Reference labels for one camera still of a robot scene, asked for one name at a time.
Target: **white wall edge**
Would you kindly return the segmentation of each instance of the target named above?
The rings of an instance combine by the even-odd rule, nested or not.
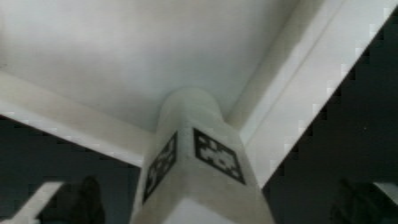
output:
[[[135,166],[153,133],[0,71],[0,114]]]
[[[302,0],[230,124],[263,186],[331,98],[398,0]]]
[[[48,201],[63,187],[63,182],[47,182],[31,197],[15,217],[4,222],[9,224],[34,224],[36,217],[47,207]]]

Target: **dark object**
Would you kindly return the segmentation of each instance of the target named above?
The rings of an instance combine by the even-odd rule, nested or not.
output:
[[[39,214],[43,224],[105,224],[102,189],[96,178],[82,184],[64,184]]]
[[[334,200],[333,224],[398,223],[398,207],[372,183],[340,182],[340,192]]]

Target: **black pattern sticker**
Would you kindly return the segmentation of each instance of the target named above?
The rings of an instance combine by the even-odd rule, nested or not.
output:
[[[167,145],[162,149],[162,152],[150,166],[143,204],[146,203],[146,200],[155,192],[155,189],[171,171],[176,160],[178,160],[178,133],[171,137]]]
[[[242,183],[246,178],[237,152],[194,129],[198,159]]]

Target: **dark background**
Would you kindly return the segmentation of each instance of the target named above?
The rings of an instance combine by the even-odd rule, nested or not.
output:
[[[107,223],[128,223],[139,168],[0,119],[0,220],[47,180],[96,175]],[[263,188],[278,224],[331,223],[342,178],[398,183],[398,17],[391,17]]]
[[[263,192],[278,224],[324,224],[338,182],[398,184],[398,12]]]

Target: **white ceiling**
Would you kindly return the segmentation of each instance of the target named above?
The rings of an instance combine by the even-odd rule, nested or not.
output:
[[[0,0],[0,114],[141,167],[164,99],[198,86],[263,186],[397,5]]]
[[[295,3],[0,0],[0,69],[153,131],[180,87],[230,113]]]

